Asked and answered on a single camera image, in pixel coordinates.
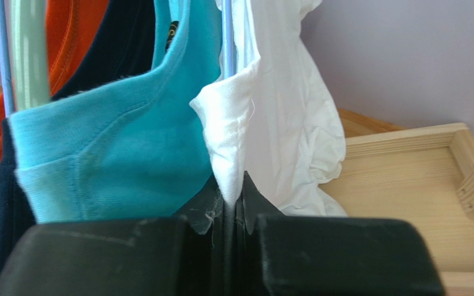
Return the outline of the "white t shirt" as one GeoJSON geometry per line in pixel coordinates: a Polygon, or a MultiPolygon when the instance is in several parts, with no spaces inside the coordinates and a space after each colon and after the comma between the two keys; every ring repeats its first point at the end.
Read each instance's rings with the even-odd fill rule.
{"type": "Polygon", "coordinates": [[[334,100],[300,37],[302,19],[318,5],[232,3],[236,74],[203,87],[190,103],[229,206],[249,174],[285,214],[346,214],[319,188],[339,176],[346,139],[334,100]]]}

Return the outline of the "turquoise t shirt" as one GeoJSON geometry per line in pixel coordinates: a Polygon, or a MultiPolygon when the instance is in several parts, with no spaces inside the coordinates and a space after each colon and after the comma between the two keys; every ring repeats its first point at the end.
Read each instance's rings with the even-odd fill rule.
{"type": "Polygon", "coordinates": [[[167,216],[212,169],[190,102],[220,76],[214,1],[157,1],[151,71],[10,117],[37,223],[167,216]]]}

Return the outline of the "green plastic hanger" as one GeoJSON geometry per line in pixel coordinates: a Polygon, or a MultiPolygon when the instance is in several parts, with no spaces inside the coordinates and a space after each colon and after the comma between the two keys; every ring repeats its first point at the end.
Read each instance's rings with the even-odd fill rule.
{"type": "Polygon", "coordinates": [[[45,105],[51,99],[45,16],[46,1],[10,2],[11,65],[17,111],[45,105]]]}

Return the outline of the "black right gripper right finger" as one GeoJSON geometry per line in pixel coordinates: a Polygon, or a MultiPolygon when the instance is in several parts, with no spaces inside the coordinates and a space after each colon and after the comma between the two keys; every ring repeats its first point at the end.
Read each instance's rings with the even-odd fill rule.
{"type": "Polygon", "coordinates": [[[244,176],[236,208],[240,295],[444,295],[423,237],[380,218],[282,214],[244,176]]]}

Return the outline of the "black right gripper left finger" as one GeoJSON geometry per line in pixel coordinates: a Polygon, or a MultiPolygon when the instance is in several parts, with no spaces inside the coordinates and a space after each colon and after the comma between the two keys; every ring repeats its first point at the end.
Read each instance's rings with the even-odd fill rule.
{"type": "Polygon", "coordinates": [[[171,216],[38,224],[0,275],[0,295],[212,295],[222,198],[217,182],[171,216]]]}

